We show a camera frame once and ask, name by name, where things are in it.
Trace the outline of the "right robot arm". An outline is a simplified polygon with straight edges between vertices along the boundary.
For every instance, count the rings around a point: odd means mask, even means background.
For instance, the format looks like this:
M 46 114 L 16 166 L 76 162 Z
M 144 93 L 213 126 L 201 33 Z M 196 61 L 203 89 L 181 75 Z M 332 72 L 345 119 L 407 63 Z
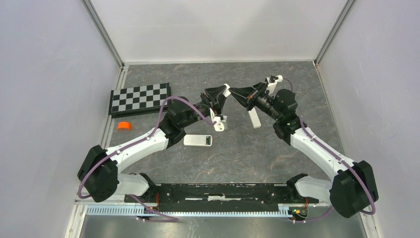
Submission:
M 366 161 L 355 162 L 322 141 L 297 116 L 296 94 L 281 89 L 272 96 L 271 87 L 258 83 L 252 87 L 231 87 L 229 92 L 246 110 L 258 108 L 274 119 L 277 137 L 304 153 L 329 177 L 322 180 L 305 174 L 296 176 L 286 188 L 287 198 L 292 202 L 304 197 L 327 202 L 345 218 L 357 213 L 374 215 L 378 192 L 372 166 Z

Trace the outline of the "grey white remote control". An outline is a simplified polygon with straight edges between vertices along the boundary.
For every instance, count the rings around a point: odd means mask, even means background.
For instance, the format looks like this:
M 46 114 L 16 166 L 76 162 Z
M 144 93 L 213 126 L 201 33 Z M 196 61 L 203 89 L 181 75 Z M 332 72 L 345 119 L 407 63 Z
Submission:
M 213 143 L 211 135 L 187 134 L 183 139 L 185 146 L 210 147 Z

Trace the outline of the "white long remote control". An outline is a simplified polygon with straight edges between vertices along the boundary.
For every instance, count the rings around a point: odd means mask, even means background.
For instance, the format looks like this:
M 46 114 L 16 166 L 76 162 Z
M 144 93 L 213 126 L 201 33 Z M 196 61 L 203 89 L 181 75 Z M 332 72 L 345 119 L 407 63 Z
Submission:
M 255 128 L 260 128 L 261 127 L 261 122 L 260 122 L 260 119 L 258 117 L 256 108 L 252 108 L 251 110 L 249 110 L 248 115 L 249 115 L 249 118 L 251 120 L 253 128 L 254 129 Z

